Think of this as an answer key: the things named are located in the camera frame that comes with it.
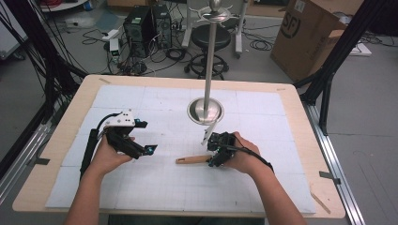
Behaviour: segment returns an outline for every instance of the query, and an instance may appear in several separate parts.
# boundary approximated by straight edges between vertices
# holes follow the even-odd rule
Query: white paper sheet
[[[187,107],[204,90],[105,85],[99,90],[76,139],[65,157],[47,207],[70,207],[88,133],[109,113],[133,109],[146,128],[130,134],[141,145],[157,144],[153,156],[140,157],[106,175],[100,207],[193,212],[264,212],[253,180],[229,168],[205,163],[176,165],[176,158],[207,153],[200,142],[207,127],[187,115]],[[280,96],[276,93],[212,90],[225,115],[215,132],[233,132],[255,143],[301,213],[314,213]]]

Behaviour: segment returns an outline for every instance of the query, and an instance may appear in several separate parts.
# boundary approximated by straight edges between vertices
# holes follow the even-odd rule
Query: chair base
[[[217,60],[217,62],[213,63],[212,77],[220,76],[220,78],[224,81],[222,73],[228,71],[229,67],[226,64],[226,62],[218,55],[214,54],[214,59]],[[207,70],[206,52],[194,56],[190,60],[189,64],[184,67],[184,71],[186,73],[189,73],[191,70],[198,75],[198,79],[206,77],[206,70]]]

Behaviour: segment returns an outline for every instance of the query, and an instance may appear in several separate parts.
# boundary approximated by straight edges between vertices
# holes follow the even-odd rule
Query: forearm
[[[306,224],[272,170],[262,163],[255,167],[250,176],[258,188],[269,224]]]
[[[88,169],[80,182],[64,224],[99,224],[100,185],[103,175]]]

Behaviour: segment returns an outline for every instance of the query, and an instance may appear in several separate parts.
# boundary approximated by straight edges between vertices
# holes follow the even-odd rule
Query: wooden handle
[[[193,164],[193,163],[202,163],[207,162],[211,159],[211,155],[206,156],[197,156],[197,157],[181,157],[176,159],[176,164]]]

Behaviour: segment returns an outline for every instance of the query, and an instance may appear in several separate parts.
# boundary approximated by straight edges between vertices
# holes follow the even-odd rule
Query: person's left hand
[[[132,157],[118,154],[114,148],[108,144],[106,135],[103,135],[97,148],[97,153],[88,169],[103,176],[130,160],[132,160]]]

